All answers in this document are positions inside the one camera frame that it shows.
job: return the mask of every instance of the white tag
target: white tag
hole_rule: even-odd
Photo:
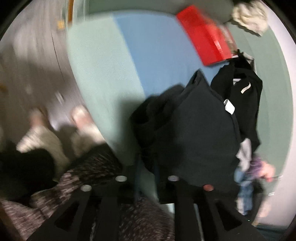
[[[225,110],[228,111],[230,114],[233,114],[235,107],[228,99],[224,101],[224,105],[225,105]]]
[[[247,89],[250,89],[250,88],[251,88],[251,83],[249,82],[249,85],[247,87],[243,88],[241,90],[241,93],[243,94]]]

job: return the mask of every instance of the clothes pile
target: clothes pile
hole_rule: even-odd
[[[251,56],[238,52],[211,86],[198,70],[186,87],[175,85],[142,103],[131,121],[145,167],[154,172],[156,164],[165,166],[191,185],[241,194],[245,178],[236,180],[238,185],[234,173],[248,172],[260,145],[256,125],[263,83],[254,66]]]

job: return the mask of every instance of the floor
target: floor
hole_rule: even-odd
[[[0,123],[6,139],[17,143],[27,132],[28,110],[44,105],[65,153],[73,158],[69,136],[71,109],[83,103],[73,76],[66,35],[57,29],[66,0],[33,0],[14,20],[0,41]]]

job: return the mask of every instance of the metal screw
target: metal screw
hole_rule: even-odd
[[[89,191],[91,191],[92,188],[90,185],[83,185],[80,189],[81,189],[81,191],[89,192]]]
[[[180,180],[180,178],[178,176],[169,176],[168,180],[171,182],[177,182]]]
[[[128,178],[126,176],[117,176],[115,180],[118,182],[125,182]]]

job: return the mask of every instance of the person's leg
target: person's leg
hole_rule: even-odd
[[[76,133],[71,137],[76,157],[82,156],[96,145],[105,143],[101,132],[84,106],[75,107],[71,116],[77,127]]]
[[[33,109],[30,113],[31,128],[17,144],[17,150],[25,153],[34,149],[47,150],[54,159],[55,180],[58,180],[69,166],[69,159],[65,156],[59,138],[51,132],[46,111]]]

